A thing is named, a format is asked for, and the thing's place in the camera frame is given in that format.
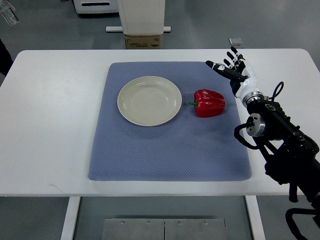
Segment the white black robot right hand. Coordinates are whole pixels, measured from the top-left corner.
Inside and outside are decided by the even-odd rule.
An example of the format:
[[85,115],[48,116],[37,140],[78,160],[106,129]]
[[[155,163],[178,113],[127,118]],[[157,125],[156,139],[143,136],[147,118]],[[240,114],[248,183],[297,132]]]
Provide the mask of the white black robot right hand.
[[238,99],[251,92],[258,92],[257,77],[249,64],[238,50],[231,46],[227,56],[230,60],[224,59],[222,63],[215,63],[207,60],[205,64],[224,78],[230,80],[233,95]]

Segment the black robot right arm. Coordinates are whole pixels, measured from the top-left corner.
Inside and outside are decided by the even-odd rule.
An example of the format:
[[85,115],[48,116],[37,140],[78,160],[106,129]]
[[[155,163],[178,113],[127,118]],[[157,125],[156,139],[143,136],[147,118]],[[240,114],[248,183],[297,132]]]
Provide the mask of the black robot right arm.
[[259,150],[265,159],[265,173],[278,184],[289,185],[289,200],[298,202],[301,190],[311,203],[311,209],[291,208],[285,213],[287,225],[298,240],[305,237],[296,225],[294,215],[312,215],[320,223],[320,164],[316,155],[319,146],[291,123],[275,97],[284,84],[280,82],[272,97],[251,91],[242,98],[249,117],[234,129],[234,137],[244,146]]

